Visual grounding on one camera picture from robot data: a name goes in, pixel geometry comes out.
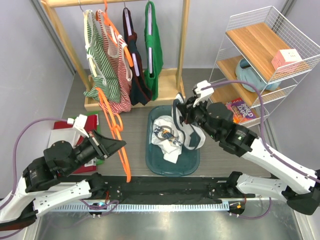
wooden post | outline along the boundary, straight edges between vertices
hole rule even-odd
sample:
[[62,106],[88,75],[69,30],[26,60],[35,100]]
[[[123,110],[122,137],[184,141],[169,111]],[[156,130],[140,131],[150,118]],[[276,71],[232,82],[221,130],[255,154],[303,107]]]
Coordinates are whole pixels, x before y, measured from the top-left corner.
[[184,65],[185,47],[187,38],[188,16],[189,16],[190,0],[183,0],[181,33],[180,33],[180,49],[178,59],[178,69],[176,72],[176,89],[181,90],[182,68]]
[[83,84],[85,85],[85,88],[87,91],[90,91],[92,88],[92,84],[89,81],[88,75],[86,71],[84,70],[84,67],[82,66],[78,55],[68,37],[68,34],[54,8],[51,8],[46,3],[46,0],[41,0],[41,3],[43,5],[43,8],[46,11],[46,14],[51,20],[51,24],[53,25],[56,33],[59,35],[59,38],[67,51],[69,57],[71,58],[71,61],[73,62],[78,74],[80,75],[81,80],[83,81]]

white cloth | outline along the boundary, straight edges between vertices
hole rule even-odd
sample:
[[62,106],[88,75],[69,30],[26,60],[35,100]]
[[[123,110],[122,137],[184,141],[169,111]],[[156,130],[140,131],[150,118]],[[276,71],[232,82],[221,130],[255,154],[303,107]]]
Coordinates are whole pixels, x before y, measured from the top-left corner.
[[161,148],[164,160],[177,163],[183,140],[184,136],[177,130],[171,116],[160,116],[154,121],[151,143]]
[[[185,99],[178,93],[173,101],[173,106],[171,110],[171,115],[173,118],[173,122],[175,127],[178,129],[179,132],[183,134],[183,145],[188,150],[195,150],[201,148],[206,140],[206,135],[202,131],[202,129],[194,124],[185,124],[185,122],[180,122],[180,117],[182,116],[181,112],[176,107],[179,103],[184,103]],[[190,146],[191,142],[196,142],[194,146]]]

teal plastic bin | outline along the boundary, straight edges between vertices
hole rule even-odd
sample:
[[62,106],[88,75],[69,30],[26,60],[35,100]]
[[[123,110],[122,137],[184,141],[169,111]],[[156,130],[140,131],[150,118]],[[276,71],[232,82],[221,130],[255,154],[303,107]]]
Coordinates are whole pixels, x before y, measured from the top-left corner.
[[164,160],[159,146],[151,143],[154,121],[161,116],[171,116],[171,105],[157,106],[148,116],[146,131],[145,163],[155,174],[166,177],[182,177],[192,174],[200,163],[200,150],[188,150],[182,146],[182,152],[176,163]]

striped clothing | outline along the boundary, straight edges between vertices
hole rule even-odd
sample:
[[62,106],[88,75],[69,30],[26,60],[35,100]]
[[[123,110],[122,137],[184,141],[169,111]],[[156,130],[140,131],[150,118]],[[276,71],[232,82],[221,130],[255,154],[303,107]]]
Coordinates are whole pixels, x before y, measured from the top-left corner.
[[94,86],[90,91],[85,91],[84,95],[99,100],[96,89],[96,87],[98,87],[102,89],[109,101],[119,103],[121,100],[121,91],[118,78],[104,52],[103,39],[94,21],[94,14],[91,10],[87,10],[86,12],[88,12],[88,16],[84,27],[87,28],[87,36],[84,37],[88,38],[89,42],[89,44],[85,46],[86,58],[92,59],[96,66],[95,71],[97,76],[94,76],[91,70]]
[[98,10],[98,21],[103,39],[103,50],[118,77],[121,91],[120,102],[109,101],[109,104],[114,114],[129,112],[131,110],[129,81],[131,81],[132,72],[125,60],[124,47],[127,46],[127,44],[121,35],[116,35],[112,27],[104,24],[102,13],[102,10]]

wooden clothing rack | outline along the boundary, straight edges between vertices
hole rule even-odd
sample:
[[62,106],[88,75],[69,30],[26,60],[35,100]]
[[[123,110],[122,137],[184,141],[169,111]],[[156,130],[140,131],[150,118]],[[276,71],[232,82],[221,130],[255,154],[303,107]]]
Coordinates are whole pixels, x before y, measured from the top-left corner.
[[[123,2],[134,2],[134,1],[145,1],[145,0],[107,0],[107,3],[123,3]],[[86,90],[89,91],[93,82],[90,76],[87,75],[84,67],[82,66],[79,57],[69,39],[69,36],[55,10],[59,7],[71,7],[80,5],[93,5],[103,4],[104,0],[41,0],[41,3],[53,25],[60,40],[67,51],[71,61],[73,62]],[[159,105],[171,105],[173,99],[175,99],[178,92],[181,92],[185,97],[184,84],[182,80],[182,68],[184,63],[186,37],[187,37],[187,26],[188,26],[188,15],[189,15],[190,0],[183,0],[182,8],[182,20],[181,20],[181,33],[180,33],[180,46],[178,55],[178,66],[177,68],[165,68],[162,69],[159,75],[158,83],[158,98],[155,101],[150,101],[146,107],[159,106]],[[84,107],[87,111],[100,111],[101,108],[97,101],[93,98],[86,97],[84,101]],[[144,107],[141,103],[133,107]]]

